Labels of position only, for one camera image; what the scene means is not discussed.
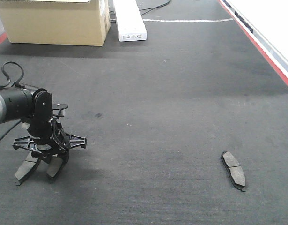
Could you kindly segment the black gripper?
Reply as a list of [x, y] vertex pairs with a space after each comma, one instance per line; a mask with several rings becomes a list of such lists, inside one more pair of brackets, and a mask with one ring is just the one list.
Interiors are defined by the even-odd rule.
[[29, 135], [14, 139], [13, 148], [28, 150], [32, 157], [47, 164], [53, 155], [68, 163], [69, 150], [86, 148], [87, 139], [64, 131], [58, 119], [64, 116], [67, 108], [67, 104], [36, 103], [31, 113], [21, 119]]

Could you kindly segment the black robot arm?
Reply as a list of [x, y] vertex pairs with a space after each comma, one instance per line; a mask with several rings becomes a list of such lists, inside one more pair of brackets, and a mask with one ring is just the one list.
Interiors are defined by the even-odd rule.
[[67, 108], [67, 104], [54, 104], [52, 94], [44, 88], [27, 84], [0, 88], [0, 124], [19, 120], [29, 133], [25, 145], [16, 139], [13, 147], [26, 149], [47, 163], [53, 155], [67, 163], [70, 149], [86, 148], [85, 137], [66, 133], [57, 121]]

